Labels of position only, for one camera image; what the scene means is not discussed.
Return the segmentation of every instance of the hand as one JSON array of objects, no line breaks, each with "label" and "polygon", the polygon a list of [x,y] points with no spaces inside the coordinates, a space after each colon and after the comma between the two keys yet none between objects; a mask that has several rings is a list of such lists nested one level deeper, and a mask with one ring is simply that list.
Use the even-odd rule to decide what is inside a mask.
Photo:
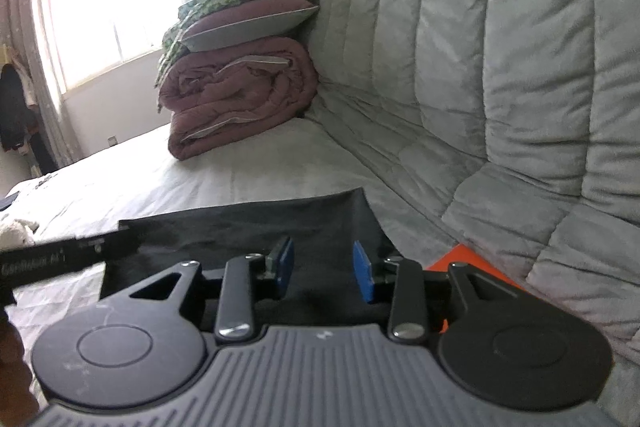
[{"label": "hand", "polygon": [[29,391],[31,370],[24,363],[20,333],[0,309],[0,423],[17,427],[38,412],[38,402]]}]

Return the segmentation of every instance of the wall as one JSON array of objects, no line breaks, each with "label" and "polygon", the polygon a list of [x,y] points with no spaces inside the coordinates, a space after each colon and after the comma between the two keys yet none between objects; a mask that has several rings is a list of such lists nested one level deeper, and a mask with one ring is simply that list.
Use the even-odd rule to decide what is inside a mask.
[{"label": "wall", "polygon": [[136,58],[76,87],[65,95],[65,107],[85,156],[149,132],[170,121],[166,109],[158,114],[154,89],[161,52]]},{"label": "wall", "polygon": [[31,178],[27,162],[17,152],[3,152],[0,148],[0,198],[14,185]]}]

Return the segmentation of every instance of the folded comforter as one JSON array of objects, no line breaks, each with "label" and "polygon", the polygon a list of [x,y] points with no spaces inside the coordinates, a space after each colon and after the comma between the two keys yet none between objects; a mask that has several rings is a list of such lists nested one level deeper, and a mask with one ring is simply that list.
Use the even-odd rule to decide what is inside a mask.
[{"label": "folded comforter", "polygon": [[180,58],[160,89],[174,111],[169,152],[184,160],[293,118],[316,93],[301,44],[269,37]]}]

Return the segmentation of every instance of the black fabric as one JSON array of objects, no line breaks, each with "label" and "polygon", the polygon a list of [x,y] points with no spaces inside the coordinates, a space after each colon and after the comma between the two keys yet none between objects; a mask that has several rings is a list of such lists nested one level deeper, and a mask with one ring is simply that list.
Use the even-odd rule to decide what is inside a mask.
[{"label": "black fabric", "polygon": [[[384,326],[387,304],[362,301],[353,274],[353,241],[370,257],[394,251],[359,188],[320,198],[242,203],[185,210],[123,221],[142,240],[138,253],[107,265],[102,297],[111,295],[181,261],[204,269],[222,268],[247,253],[268,253],[278,238],[294,241],[295,265],[287,296],[256,306],[260,325]],[[203,329],[211,327],[211,303]]]},{"label": "black fabric", "polygon": [[8,209],[11,204],[15,201],[15,198],[18,197],[18,194],[20,194],[20,192],[14,192],[13,194],[11,194],[11,196],[7,196],[6,198],[2,198],[0,200],[0,212],[2,212],[3,210]]},{"label": "black fabric", "polygon": [[24,101],[22,81],[11,64],[2,68],[0,75],[0,141],[5,151],[24,145],[28,128],[36,127],[35,113]]}]

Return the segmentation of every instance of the gray curtain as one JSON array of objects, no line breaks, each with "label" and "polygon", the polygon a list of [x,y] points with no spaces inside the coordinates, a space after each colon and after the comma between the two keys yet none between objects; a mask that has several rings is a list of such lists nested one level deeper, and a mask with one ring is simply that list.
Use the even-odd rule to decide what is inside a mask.
[{"label": "gray curtain", "polygon": [[41,59],[41,50],[48,56],[42,27],[39,0],[0,0],[0,44],[14,48],[29,68],[41,134],[55,162],[65,167],[81,159],[82,152],[62,103],[60,87],[52,73],[46,74]]}]

